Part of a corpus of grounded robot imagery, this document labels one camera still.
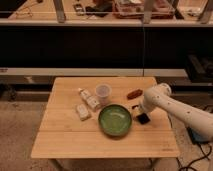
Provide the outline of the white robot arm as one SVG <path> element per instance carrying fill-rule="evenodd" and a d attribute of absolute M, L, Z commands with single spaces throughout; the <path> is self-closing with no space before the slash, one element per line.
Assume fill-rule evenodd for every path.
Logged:
<path fill-rule="evenodd" d="M 207 140 L 213 141 L 213 114 L 171 98 L 171 88 L 161 83 L 147 88 L 139 102 L 142 111 L 151 113 L 156 107 L 173 115 Z"/>

